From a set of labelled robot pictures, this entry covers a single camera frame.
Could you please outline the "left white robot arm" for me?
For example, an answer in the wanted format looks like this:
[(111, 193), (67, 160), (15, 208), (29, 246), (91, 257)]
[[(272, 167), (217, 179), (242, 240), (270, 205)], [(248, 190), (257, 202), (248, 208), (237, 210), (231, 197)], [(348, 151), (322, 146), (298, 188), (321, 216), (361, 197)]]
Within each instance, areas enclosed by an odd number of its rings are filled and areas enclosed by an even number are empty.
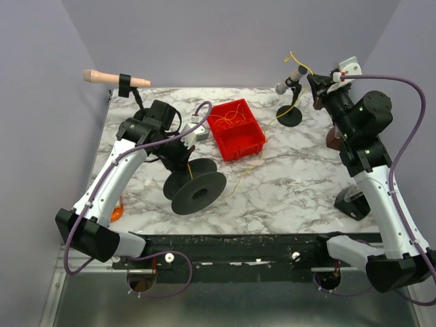
[(69, 268), (70, 249), (100, 262), (112, 257), (142, 256), (145, 239), (111, 230), (111, 217), (127, 184), (149, 155), (158, 157), (171, 171), (187, 165), (202, 120), (170, 133), (177, 112), (171, 105), (155, 100), (149, 108), (141, 108), (123, 121), (110, 155), (90, 187), (71, 209), (62, 208), (57, 213), (55, 222), (65, 242), (63, 264), (69, 274), (73, 273)]

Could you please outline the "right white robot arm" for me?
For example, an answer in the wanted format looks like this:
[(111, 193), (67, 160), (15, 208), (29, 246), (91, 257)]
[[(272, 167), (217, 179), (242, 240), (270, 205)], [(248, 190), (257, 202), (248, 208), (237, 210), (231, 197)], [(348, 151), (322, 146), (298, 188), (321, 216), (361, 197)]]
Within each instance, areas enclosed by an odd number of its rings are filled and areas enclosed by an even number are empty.
[(379, 134), (393, 120), (392, 102), (370, 91), (357, 103), (349, 96), (349, 82), (357, 76), (331, 72), (308, 75), (313, 107), (326, 109), (343, 143), (339, 154), (375, 217), (382, 248), (373, 248), (333, 232), (319, 237), (324, 253), (366, 273), (381, 293), (421, 283), (435, 276), (435, 250), (415, 225), (394, 177), (399, 158), (390, 158)]

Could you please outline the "grey cable spool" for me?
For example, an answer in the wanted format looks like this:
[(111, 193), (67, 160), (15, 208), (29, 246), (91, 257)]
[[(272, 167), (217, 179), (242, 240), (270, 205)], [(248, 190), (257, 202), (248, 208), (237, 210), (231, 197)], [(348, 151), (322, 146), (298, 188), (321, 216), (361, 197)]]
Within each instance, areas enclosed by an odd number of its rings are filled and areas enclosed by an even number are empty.
[(177, 215), (190, 215), (206, 208), (222, 194), (227, 183), (212, 159), (194, 159), (188, 164), (185, 170), (171, 173), (163, 186), (163, 194)]

